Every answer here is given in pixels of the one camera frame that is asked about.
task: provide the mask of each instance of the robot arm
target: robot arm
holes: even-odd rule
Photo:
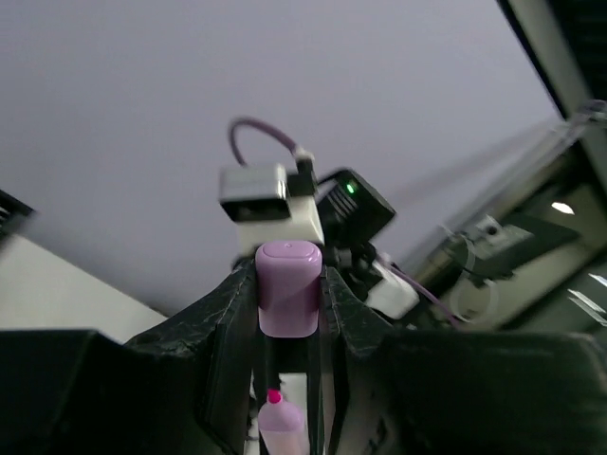
[[[289,204],[288,175],[284,190],[266,192],[269,197],[256,203],[270,174],[277,188],[285,183],[273,169],[263,178],[244,173],[232,179],[236,173],[230,173],[226,179],[249,188],[222,200],[232,203],[226,212],[239,228],[265,222],[293,227],[290,218],[314,211]],[[360,289],[367,286],[371,304],[374,286],[394,271],[374,264],[368,248],[389,211],[352,176],[339,174],[336,186],[363,189],[378,204],[363,205],[358,196],[323,199],[315,207],[323,238],[314,233],[314,215],[302,215],[307,228],[299,224],[291,232],[309,237],[294,239],[285,228],[277,229],[284,238],[271,239],[286,248],[305,242],[322,255],[314,271],[320,275],[311,274],[312,287],[304,287],[313,291],[306,294],[313,305],[304,315],[316,312],[314,333],[275,337],[276,349],[267,349],[260,318],[268,274],[252,253],[260,246],[277,255],[265,250],[262,229],[243,229],[243,257],[216,289],[125,345],[92,331],[0,333],[2,452],[242,454],[251,373],[261,406],[280,372],[306,374],[311,455],[605,451],[607,367],[591,338],[396,329],[357,298],[355,279],[368,279]],[[360,227],[350,224],[361,216],[356,207],[325,216],[336,211],[327,207],[347,201],[375,208],[376,216],[362,216],[369,223]],[[374,274],[379,279],[369,279]]]

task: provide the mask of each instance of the pink bottle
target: pink bottle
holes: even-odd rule
[[[267,401],[257,416],[259,432],[269,455],[307,455],[310,444],[305,431],[305,416],[279,391],[267,391]]]
[[[275,241],[255,253],[259,326],[269,337],[309,337],[319,325],[322,254],[306,241]]]

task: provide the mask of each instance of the white ceiling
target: white ceiling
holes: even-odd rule
[[[275,123],[321,173],[359,170],[399,210],[378,241],[399,256],[503,168],[471,156],[554,115],[487,0],[0,10],[0,188],[38,210],[30,239],[167,311],[208,293],[236,253],[216,203],[232,117]],[[288,163],[260,136],[241,144],[249,161]],[[428,197],[407,198],[420,182]]]

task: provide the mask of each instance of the wall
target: wall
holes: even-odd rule
[[[164,319],[22,237],[0,254],[2,330],[92,327],[123,342]]]
[[[607,309],[605,303],[607,288],[593,279],[590,274],[603,278],[607,276],[605,257],[585,267],[573,279],[567,281],[562,289],[543,300],[542,311],[535,314],[520,330],[524,332],[588,332],[599,328],[598,322],[595,322],[569,300],[571,297],[569,290],[571,289],[579,291],[603,309]],[[602,328],[593,333],[601,343],[607,345],[607,330]]]
[[[377,239],[396,256],[501,174],[508,153],[484,151],[554,116],[494,1],[1,10],[0,181],[38,211],[27,237],[167,312],[210,292],[237,254],[216,200],[233,117],[276,123],[318,175],[360,172],[399,212]],[[263,135],[238,140],[251,164],[292,166]]]
[[[494,317],[483,323],[469,325],[467,329],[486,330],[508,322],[589,263],[605,247],[607,218],[590,187],[580,186],[563,198],[562,202],[573,207],[576,214],[567,215],[547,208],[538,216],[545,221],[572,228],[579,232],[580,239],[519,267],[512,280],[498,282],[499,306]],[[489,301],[488,289],[476,289],[469,283],[464,283],[464,286],[459,298],[461,313],[465,315],[467,311],[474,310],[481,314]],[[449,302],[450,293],[441,298],[444,302]]]

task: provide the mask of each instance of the purple cable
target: purple cable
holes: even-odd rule
[[[420,294],[423,294],[429,301],[431,301],[434,305],[436,305],[438,308],[440,308],[443,311],[443,313],[445,313],[445,316],[447,317],[447,319],[449,320],[451,325],[453,327],[455,327],[456,329],[459,329],[460,324],[459,324],[457,318],[453,315],[453,313],[449,310],[449,308],[447,308],[447,305],[445,305],[445,303],[443,303],[442,301],[440,301],[438,299],[438,297],[436,297],[432,292],[430,292],[424,286],[422,286],[421,284],[416,282],[413,278],[410,278],[407,275],[405,275],[404,273],[402,273],[400,270],[398,270],[393,265],[386,264],[386,263],[384,263],[384,265],[387,266],[389,268],[389,270],[392,273],[394,273],[396,276],[398,276],[401,280],[410,284],[413,288],[415,288],[415,290],[417,292],[419,292]]]
[[[295,149],[297,148],[297,143],[291,139],[288,135],[283,133],[278,128],[270,125],[269,123],[265,123],[257,118],[252,117],[240,117],[235,119],[228,128],[228,141],[230,142],[231,152],[238,161],[238,164],[241,166],[247,166],[247,161],[243,158],[243,154],[240,153],[240,149],[238,148],[238,144],[236,144],[236,130],[243,126],[248,126],[249,128],[253,128],[257,131],[261,131],[262,133],[273,137],[278,140],[283,146],[285,146],[293,155],[295,153]]]

